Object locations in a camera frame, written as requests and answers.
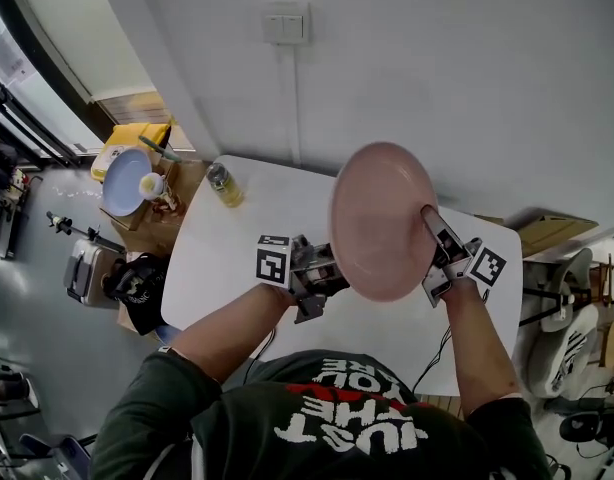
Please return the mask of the big pink plate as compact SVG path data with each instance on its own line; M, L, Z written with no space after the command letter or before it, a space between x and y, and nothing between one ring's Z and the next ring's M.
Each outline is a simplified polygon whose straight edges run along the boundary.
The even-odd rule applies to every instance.
M394 302L420 285L436 250L421 215L425 206L438 208L430 177L397 144L369 144L343 166L330 200L329 240L358 294Z

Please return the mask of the black tripod stand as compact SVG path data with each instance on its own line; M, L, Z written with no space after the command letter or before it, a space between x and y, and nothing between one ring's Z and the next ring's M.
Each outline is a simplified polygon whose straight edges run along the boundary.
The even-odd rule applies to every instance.
M91 227L89 227L86 231L81 230L73 225L73 221L70 218L58 216L50 211L46 212L46 216L50 221L49 226L54 228L56 233L64 233L68 236L76 233L86 238L89 242L118 254L125 254L127 252L123 245L102 237L98 230Z

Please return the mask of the yellow drink bottle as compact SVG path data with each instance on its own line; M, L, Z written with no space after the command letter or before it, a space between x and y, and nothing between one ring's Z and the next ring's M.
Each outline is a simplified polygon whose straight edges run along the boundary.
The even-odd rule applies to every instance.
M214 193L225 206L236 208L243 202L243 191L231 172L222 163L212 163L206 171L206 178Z

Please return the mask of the person's left forearm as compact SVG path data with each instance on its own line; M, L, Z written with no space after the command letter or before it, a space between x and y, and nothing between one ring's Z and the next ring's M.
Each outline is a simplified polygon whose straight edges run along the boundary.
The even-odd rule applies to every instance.
M225 382L274 330L295 299L259 284L182 331L171 343L179 355Z

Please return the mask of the white wall switch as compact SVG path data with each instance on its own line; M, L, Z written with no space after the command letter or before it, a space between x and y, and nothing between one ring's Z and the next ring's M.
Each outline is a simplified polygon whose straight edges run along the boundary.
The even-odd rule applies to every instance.
M263 40L272 45L308 44L311 40L310 21L309 2L267 2L261 9Z

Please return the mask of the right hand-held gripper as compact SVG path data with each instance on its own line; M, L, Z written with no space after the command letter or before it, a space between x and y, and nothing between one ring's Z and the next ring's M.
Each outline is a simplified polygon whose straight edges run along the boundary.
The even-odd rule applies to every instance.
M433 307L441 296L460 279L472 279L491 289L501 275L507 261L487 248L481 240L468 243L453 229L431 205L420 211L423 222L436 242L432 264L422 281L422 287Z

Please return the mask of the small yellow white cup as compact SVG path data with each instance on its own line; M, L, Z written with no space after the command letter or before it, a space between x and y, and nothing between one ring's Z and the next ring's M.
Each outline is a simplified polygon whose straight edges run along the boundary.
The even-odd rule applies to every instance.
M143 176L139 182L139 194L148 201L161 197L165 190L164 178L156 172Z

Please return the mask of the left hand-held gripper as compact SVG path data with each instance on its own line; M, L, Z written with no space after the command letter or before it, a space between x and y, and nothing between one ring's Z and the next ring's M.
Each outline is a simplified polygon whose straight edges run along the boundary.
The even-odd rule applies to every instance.
M255 278L293 297L295 324L321 317L328 299L350 287L331 245L313 245L304 235L261 235L256 244Z

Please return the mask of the silver suitcase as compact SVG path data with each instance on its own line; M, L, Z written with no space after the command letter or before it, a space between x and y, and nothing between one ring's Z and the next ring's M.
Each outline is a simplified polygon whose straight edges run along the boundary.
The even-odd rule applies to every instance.
M106 295L103 281L121 259L123 256L118 252L78 239L63 277L67 295L84 306L118 310L119 302Z

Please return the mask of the grey shell chair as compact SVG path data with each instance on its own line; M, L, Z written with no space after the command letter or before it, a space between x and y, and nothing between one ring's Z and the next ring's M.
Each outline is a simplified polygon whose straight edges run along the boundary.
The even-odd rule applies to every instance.
M526 366L528 389L537 398L560 396L587 364L599 318L592 302L592 261L592 251L583 248L545 283L531 280L523 287L523 294L539 303L537 313L520 322L539 327Z

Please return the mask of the black bag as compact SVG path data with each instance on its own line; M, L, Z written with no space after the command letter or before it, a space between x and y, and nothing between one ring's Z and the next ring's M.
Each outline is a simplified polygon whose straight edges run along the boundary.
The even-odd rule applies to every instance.
M106 295L127 308L137 329L147 319L165 324L161 307L168 266L168 257L145 252L133 261L121 259L103 281Z

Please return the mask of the yellow plastic box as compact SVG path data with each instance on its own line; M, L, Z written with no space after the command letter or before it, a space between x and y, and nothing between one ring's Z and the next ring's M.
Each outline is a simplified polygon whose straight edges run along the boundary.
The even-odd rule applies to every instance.
M170 134L171 126L169 124L129 123L116 125L91 165L91 177L95 181L102 182L112 161L126 149L131 148L143 150L147 153L150 161L157 164L161 154L141 141L140 137L144 136L156 145L165 147Z

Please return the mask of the blue chair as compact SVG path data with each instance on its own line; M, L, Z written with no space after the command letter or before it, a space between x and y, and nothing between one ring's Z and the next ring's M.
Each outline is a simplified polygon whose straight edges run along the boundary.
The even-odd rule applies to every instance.
M19 444L28 451L32 459L56 459L76 475L76 480L90 480L91 455L87 448L98 437L93 434L77 439L73 435L52 435L43 440L35 435L23 433Z

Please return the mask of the dark green printed t-shirt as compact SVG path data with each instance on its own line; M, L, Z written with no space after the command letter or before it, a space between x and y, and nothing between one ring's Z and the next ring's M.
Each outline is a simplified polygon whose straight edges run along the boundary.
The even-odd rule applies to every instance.
M176 351L148 356L110 411L91 480L550 480L528 404L464 418L419 402L367 355L328 350L220 384Z

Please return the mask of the person's right forearm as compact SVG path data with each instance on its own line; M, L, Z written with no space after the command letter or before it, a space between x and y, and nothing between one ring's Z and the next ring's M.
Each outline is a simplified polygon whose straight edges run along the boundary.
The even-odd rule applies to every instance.
M512 361L475 282L458 279L443 294L453 341L456 376L465 415L520 394Z

